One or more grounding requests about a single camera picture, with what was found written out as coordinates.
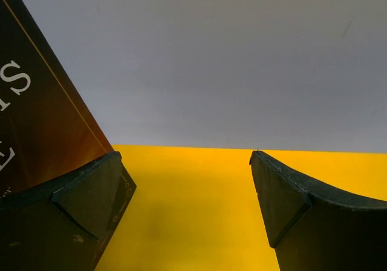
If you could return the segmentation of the Three Days to See book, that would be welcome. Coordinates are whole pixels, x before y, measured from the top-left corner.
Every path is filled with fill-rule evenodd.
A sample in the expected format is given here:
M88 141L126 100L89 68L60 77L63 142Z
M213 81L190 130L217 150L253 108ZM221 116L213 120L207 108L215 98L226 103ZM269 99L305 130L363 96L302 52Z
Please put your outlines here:
M1 0L1 199L115 151L22 0ZM101 259L136 185L122 163Z

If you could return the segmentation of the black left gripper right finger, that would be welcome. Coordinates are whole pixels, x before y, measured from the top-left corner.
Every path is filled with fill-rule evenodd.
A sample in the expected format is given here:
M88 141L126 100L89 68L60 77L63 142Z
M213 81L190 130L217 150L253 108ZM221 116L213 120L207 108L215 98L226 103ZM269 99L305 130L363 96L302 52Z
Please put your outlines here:
M252 170L281 270L386 270L386 202L357 195L259 150Z

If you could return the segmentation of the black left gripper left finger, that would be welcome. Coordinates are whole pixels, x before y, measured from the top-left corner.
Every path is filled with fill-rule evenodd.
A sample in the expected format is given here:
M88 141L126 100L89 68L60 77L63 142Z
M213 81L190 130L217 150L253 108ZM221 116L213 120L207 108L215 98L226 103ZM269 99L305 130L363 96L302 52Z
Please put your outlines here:
M121 155L1 199L1 270L93 270L120 183Z

